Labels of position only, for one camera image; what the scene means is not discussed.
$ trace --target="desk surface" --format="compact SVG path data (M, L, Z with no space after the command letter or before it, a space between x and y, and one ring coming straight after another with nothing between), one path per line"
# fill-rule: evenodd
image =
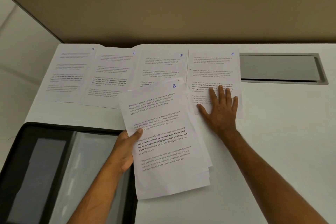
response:
M229 48L319 53L329 85L242 83L237 128L327 221L336 219L336 44L144 44L139 49ZM225 146L197 117L212 159L211 186L138 202L135 223L266 223ZM125 129L120 110L34 101L26 122Z

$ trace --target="white desk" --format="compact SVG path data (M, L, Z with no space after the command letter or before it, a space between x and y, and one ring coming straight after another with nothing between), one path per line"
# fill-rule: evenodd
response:
M242 83L246 141L327 220L336 220L336 44L171 44L142 49L239 48L240 52L319 53L329 85ZM26 122L123 130L120 110L34 101ZM139 201L137 224L266 223L225 146L198 117L212 159L211 186Z

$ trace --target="hand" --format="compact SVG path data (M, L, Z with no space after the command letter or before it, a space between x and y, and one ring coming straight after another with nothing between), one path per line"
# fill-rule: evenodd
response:
M209 89L209 94L212 103L211 113L208 114L201 104L198 104L197 107L206 124L223 140L228 132L237 131L238 97L234 97L232 103L230 89L227 88L224 93L221 85L218 86L219 98L217 98L213 88Z
M142 128L138 128L137 131L130 137L126 130L120 133L118 136L113 150L110 154L111 163L116 165L120 169L121 173L124 173L133 163L132 149L133 145L142 136Z

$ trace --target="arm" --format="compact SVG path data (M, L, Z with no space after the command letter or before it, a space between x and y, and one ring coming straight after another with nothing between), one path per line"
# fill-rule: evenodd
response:
M133 163L132 148L141 135L141 128L130 137L126 130L119 135L110 156L80 201L68 224L106 222L118 181Z
M217 98L209 89L212 111L198 104L207 125L220 137L241 170L269 224L326 224L327 222L281 175L263 160L236 130L238 98L233 103L230 89L218 87Z

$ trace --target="person's right hand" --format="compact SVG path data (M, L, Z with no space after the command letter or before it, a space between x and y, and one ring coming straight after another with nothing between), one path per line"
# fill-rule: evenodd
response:
M238 108L238 97L231 98L230 89L224 93L223 86L218 86L219 98L217 98L213 88L209 89L212 103L211 113L208 114L201 104L197 104L199 113L206 124L221 138L225 138L227 133L236 130L236 114Z

